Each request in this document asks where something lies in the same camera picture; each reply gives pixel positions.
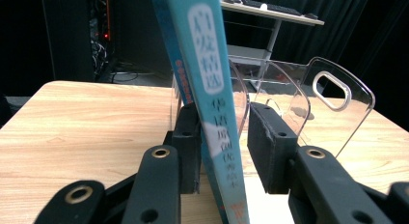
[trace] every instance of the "blue book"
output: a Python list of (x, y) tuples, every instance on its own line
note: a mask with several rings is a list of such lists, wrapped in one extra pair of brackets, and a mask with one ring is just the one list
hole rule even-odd
[[(190, 102), (193, 102), (193, 95), (189, 85), (189, 80), (187, 79), (186, 68), (180, 53), (180, 48), (178, 46), (177, 34), (168, 8), (168, 3), (166, 0), (151, 1), (155, 10), (156, 18), (161, 28), (162, 37), (166, 46), (166, 50), (168, 52), (169, 60), (172, 63), (172, 68), (174, 70), (174, 75), (177, 81), (178, 89), (180, 91), (180, 96), (183, 100), (183, 103), (188, 104)], [(202, 137), (202, 139), (204, 140), (202, 143), (202, 160), (204, 163), (204, 168), (207, 172), (207, 177), (210, 182), (213, 196), (217, 203), (221, 219), (223, 223), (229, 223), (220, 190), (217, 184), (216, 176), (214, 175), (212, 160), (210, 157), (210, 153), (208, 152), (208, 147), (205, 142), (205, 135), (203, 134), (203, 132)]]
[(220, 0), (167, 0), (229, 223), (250, 223)]

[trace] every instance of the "dark background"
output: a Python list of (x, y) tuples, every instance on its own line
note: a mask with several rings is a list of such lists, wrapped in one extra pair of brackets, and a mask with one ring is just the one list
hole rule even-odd
[[(75, 0), (58, 0), (60, 7)], [(170, 65), (150, 0), (112, 0), (115, 54), (147, 69), (166, 74)], [(307, 64), (313, 56), (327, 58), (357, 75), (376, 96), (375, 110), (409, 130), (407, 80), (409, 69), (409, 0), (260, 0), (292, 7), (302, 14), (315, 13), (325, 21), (322, 27), (283, 22), (273, 59)], [(81, 10), (65, 14), (66, 19), (87, 17)], [(269, 25), (271, 20), (225, 13), (226, 18)], [(69, 55), (81, 53), (84, 61), (90, 49), (65, 48), (81, 40), (67, 21), (61, 40), (67, 52), (64, 63), (55, 68), (41, 0), (0, 0), (0, 92), (7, 96), (31, 96), (44, 83), (57, 79), (92, 81), (90, 75), (69, 78), (58, 73), (75, 63)], [(248, 31), (226, 25), (228, 43), (259, 47), (266, 43), (265, 30)]]

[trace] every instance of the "oval handle cutout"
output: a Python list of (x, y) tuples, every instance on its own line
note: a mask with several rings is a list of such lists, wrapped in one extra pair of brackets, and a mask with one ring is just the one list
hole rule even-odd
[[(344, 98), (343, 98), (343, 103), (341, 105), (339, 105), (339, 106), (334, 105), (330, 100), (328, 100), (326, 97), (324, 97), (317, 90), (317, 88), (316, 88), (317, 82), (318, 82), (319, 78), (321, 78), (322, 76), (326, 77), (328, 80), (330, 80), (335, 85), (337, 85), (341, 90), (343, 90)], [(316, 74), (316, 76), (314, 78), (314, 81), (313, 81), (313, 91), (314, 91), (314, 94), (333, 111), (342, 111), (342, 110), (344, 110), (348, 106), (349, 102), (351, 101), (351, 90), (349, 89), (349, 87), (345, 83), (343, 83), (342, 81), (337, 79), (333, 74), (331, 74), (328, 71), (321, 71), (321, 72)]]

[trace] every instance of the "keyboard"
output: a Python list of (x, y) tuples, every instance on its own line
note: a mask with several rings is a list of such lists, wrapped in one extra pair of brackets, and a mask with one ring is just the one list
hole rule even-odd
[[(259, 8), (263, 3), (259, 1), (254, 1), (254, 0), (241, 0), (243, 5), (249, 6), (249, 7), (254, 7), (254, 8)], [(268, 11), (273, 11), (273, 12), (279, 12), (283, 14), (294, 14), (294, 15), (301, 15), (298, 11), (291, 9), (291, 8), (286, 8), (278, 5), (272, 5), (272, 4), (267, 4), (267, 10)]]

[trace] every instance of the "book spine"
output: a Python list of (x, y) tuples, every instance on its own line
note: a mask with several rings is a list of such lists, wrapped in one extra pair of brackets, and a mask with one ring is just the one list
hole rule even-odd
[(180, 48), (177, 42), (174, 23), (168, 8), (166, 0), (151, 0), (162, 32), (162, 38), (165, 43), (166, 51), (174, 71), (177, 88), (180, 91), (181, 99), (184, 104), (193, 102), (192, 89), (186, 76), (186, 68), (183, 62)]
[(220, 0), (167, 0), (230, 223), (249, 223)]
[[(168, 52), (169, 59), (172, 63), (172, 68), (174, 70), (175, 80), (177, 81), (177, 88), (180, 92), (180, 96), (184, 104), (189, 104), (194, 101), (192, 90), (189, 85), (189, 80), (186, 75), (185, 65), (183, 63), (182, 55), (180, 53), (180, 48), (177, 42), (177, 34), (175, 31), (174, 23), (168, 8), (168, 3), (166, 0), (151, 0), (153, 8), (156, 14), (157, 21), (159, 23), (162, 37)], [(229, 223), (224, 208), (222, 196), (217, 184), (216, 176), (214, 174), (213, 165), (211, 162), (210, 154), (208, 152), (207, 143), (205, 141), (205, 135), (202, 131), (202, 160), (204, 163), (204, 168), (207, 173), (209, 183), (211, 185), (213, 196), (215, 198), (220, 217), (223, 223)]]

